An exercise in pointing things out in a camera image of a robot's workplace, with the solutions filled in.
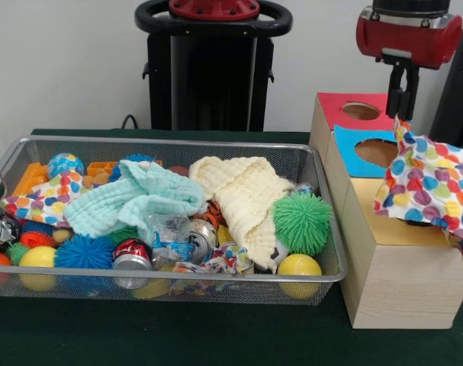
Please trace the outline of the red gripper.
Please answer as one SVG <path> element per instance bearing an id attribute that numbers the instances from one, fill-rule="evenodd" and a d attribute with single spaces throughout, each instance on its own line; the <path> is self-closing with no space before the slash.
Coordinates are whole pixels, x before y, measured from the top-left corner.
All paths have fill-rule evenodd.
<path id="1" fill-rule="evenodd" d="M 438 69 L 451 60 L 461 38 L 462 19 L 447 14 L 440 18 L 399 18 L 381 15 L 374 20 L 360 15 L 356 42 L 366 56 L 383 59 L 395 56 L 415 66 Z M 406 88 L 401 81 L 404 68 L 394 65 L 388 86 L 386 114 L 394 117 L 400 106 L 400 119 L 412 120 L 419 85 L 419 68 L 406 69 Z"/>

